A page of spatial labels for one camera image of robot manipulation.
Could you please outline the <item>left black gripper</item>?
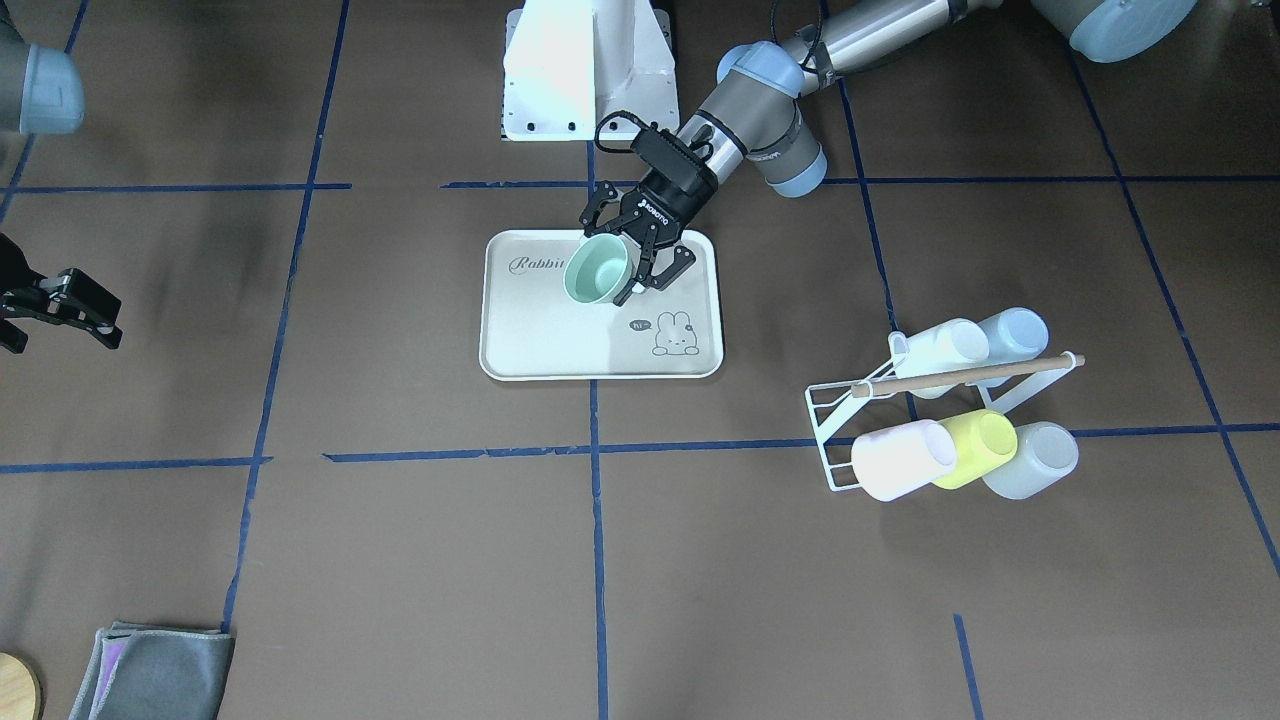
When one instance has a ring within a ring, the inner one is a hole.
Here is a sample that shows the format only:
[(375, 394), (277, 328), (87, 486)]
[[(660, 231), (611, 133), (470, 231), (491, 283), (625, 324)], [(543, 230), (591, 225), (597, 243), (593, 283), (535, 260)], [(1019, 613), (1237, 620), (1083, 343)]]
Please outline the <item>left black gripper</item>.
[[(698, 261), (691, 249), (677, 242), (710, 201), (721, 181), (707, 169), (689, 179), (692, 181), (691, 190), (653, 168), (626, 193), (611, 181), (598, 182), (590, 192), (579, 217), (582, 236), (591, 238), (622, 233), (634, 241), (639, 255), (632, 291), (666, 290)], [(602, 214), (612, 205), (620, 206), (618, 214), (603, 222)], [(649, 234), (654, 234), (653, 242), (645, 240)]]

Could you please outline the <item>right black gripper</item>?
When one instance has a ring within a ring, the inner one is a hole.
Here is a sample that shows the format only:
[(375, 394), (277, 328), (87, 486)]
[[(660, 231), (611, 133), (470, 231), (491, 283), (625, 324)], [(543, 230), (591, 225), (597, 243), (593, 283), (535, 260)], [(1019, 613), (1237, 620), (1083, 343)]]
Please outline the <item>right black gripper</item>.
[(120, 300), (78, 268), (44, 275), (29, 268), (23, 251), (1, 233), (1, 346), (22, 354), (27, 333), (12, 319), (32, 319), (50, 325), (68, 325), (88, 332), (110, 350), (119, 348), (123, 331), (115, 325)]

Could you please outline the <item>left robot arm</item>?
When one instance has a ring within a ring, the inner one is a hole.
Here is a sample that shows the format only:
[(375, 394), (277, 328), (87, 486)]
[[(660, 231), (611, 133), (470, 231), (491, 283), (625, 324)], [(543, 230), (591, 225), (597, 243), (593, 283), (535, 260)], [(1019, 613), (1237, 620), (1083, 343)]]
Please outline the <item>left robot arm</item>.
[(750, 161), (795, 199), (826, 177), (828, 160), (799, 105), (838, 79), (870, 70), (925, 36), (988, 8), (986, 1), (859, 1), (777, 38), (730, 49), (716, 87), (676, 131), (626, 110), (603, 118), (636, 133), (628, 151), (648, 167), (630, 191), (600, 182), (580, 222), (584, 242), (564, 272), (577, 302), (621, 306), (663, 290), (694, 263), (681, 236), (739, 165)]

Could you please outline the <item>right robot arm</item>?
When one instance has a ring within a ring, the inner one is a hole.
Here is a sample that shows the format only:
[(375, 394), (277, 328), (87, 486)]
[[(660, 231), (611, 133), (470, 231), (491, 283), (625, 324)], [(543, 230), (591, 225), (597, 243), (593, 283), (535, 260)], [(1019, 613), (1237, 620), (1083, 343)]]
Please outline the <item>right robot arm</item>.
[[(20, 135), (69, 135), (84, 119), (84, 91), (70, 56), (27, 42), (3, 6), (1, 124)], [(120, 300), (78, 268), (55, 275), (36, 272), (23, 250), (1, 236), (1, 346), (26, 350), (28, 336), (13, 322), (35, 319), (86, 331), (110, 350), (120, 346)]]

